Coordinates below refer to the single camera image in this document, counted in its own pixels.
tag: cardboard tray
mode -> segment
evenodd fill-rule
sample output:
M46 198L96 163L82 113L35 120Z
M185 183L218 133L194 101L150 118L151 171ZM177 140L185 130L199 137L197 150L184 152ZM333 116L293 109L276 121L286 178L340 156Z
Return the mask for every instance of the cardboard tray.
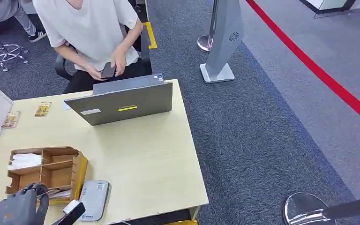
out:
M13 155L20 153L42 155L42 164L9 170L7 176L12 178L12 183L10 187L6 187L6 194L15 194L30 183L41 182L49 190L71 190L70 197L50 199L50 205L66 204L79 199L88 166L87 158L80 151L72 147L13 150L9 165L13 161Z

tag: red line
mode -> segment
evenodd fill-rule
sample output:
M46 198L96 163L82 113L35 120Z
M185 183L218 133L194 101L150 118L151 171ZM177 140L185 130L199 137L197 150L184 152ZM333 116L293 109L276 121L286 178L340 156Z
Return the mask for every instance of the red line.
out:
M301 60L311 72L313 72L326 86L328 86L337 96L346 102L354 111L360 115L360 101L335 81L329 74L320 68L310 59L256 4L254 0L246 0L259 17L267 26L278 36L278 38Z

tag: sleeve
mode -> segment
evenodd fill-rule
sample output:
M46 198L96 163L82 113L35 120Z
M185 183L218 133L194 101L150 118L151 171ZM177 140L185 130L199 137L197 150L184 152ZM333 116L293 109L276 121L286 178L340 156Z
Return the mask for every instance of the sleeve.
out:
M47 37L49 38L50 46L56 48L64 44L66 42L65 39L55 28L52 19L46 16L44 13L44 6L41 6L38 0L33 0L33 3L35 10L37 11L42 25L47 33Z
M119 23L126 25L131 30L135 28L138 16L129 1L114 0L114 5Z

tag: stanchion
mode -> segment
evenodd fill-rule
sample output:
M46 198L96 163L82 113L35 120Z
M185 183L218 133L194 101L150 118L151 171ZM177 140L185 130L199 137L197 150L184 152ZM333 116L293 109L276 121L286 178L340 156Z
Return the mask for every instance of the stanchion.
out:
M215 36L215 26L217 17L218 0L213 3L212 20L210 22L210 30L208 35L200 36L197 40L198 48L204 53L210 53L212 49L213 37Z
M335 225L335 219L360 216L360 199L328 207L318 197L299 192L287 198L282 213L287 225Z
M210 54L206 63L200 65L205 83L235 78L227 61L243 37L239 0L215 0L213 11L210 32L213 32L214 37L210 35L207 42L207 49L211 46Z

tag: wooden desk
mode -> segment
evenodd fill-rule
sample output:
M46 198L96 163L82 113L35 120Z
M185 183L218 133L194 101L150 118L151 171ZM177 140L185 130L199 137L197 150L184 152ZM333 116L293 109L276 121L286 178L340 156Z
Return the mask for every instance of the wooden desk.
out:
M81 92L15 101L21 111L17 128L0 136L0 200L10 184L7 164L14 149L72 146L89 160L87 180L111 184L103 218L97 224L128 221L208 204L201 170L177 80L173 105L165 112L96 127L72 110L63 111L64 99L91 94ZM34 117L41 101L53 104L46 117ZM45 224L63 213L49 207Z

